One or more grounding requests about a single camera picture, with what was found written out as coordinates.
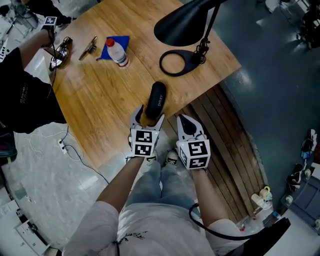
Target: black t-shirt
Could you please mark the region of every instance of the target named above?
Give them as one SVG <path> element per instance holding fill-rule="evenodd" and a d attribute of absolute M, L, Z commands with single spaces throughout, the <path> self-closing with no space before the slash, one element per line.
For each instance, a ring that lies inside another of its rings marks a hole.
<path fill-rule="evenodd" d="M 65 124 L 51 85 L 25 72 L 19 48 L 0 63 L 0 122 L 17 133 L 31 133 L 51 122 Z"/>

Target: power strip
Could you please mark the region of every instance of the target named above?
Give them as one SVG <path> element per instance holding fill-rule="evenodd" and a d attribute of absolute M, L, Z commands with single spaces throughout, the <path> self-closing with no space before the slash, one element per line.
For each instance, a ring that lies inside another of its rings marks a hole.
<path fill-rule="evenodd" d="M 60 149 L 62 150 L 62 153 L 65 155 L 67 153 L 67 150 L 65 148 L 64 142 L 61 139 L 59 139 L 58 144 L 59 144 Z"/>

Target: black lamp shade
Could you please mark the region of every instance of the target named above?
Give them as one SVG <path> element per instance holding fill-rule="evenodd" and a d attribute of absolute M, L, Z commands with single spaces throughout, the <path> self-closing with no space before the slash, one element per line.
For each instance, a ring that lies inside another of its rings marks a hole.
<path fill-rule="evenodd" d="M 193 0 L 167 16 L 154 26 L 154 35 L 169 46 L 189 46 L 204 35 L 208 10 L 215 6 L 215 0 Z"/>

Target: red bottle cap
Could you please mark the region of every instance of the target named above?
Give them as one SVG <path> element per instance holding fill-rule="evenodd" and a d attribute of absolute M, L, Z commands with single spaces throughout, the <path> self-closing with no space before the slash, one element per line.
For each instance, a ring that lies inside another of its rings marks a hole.
<path fill-rule="evenodd" d="M 105 41 L 105 44 L 106 46 L 108 47 L 112 47 L 115 45 L 115 40 L 113 38 L 108 38 L 106 41 Z"/>

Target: blue-gray floor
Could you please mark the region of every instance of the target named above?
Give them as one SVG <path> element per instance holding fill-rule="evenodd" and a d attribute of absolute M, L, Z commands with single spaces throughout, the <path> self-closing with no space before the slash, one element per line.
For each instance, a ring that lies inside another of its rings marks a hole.
<path fill-rule="evenodd" d="M 303 11 L 289 11 L 299 28 Z M 223 3 L 213 28 L 242 65 L 222 86 L 253 136 L 277 206 L 307 130 L 318 130 L 320 48 L 307 50 L 279 8 L 271 14 L 255 0 Z"/>

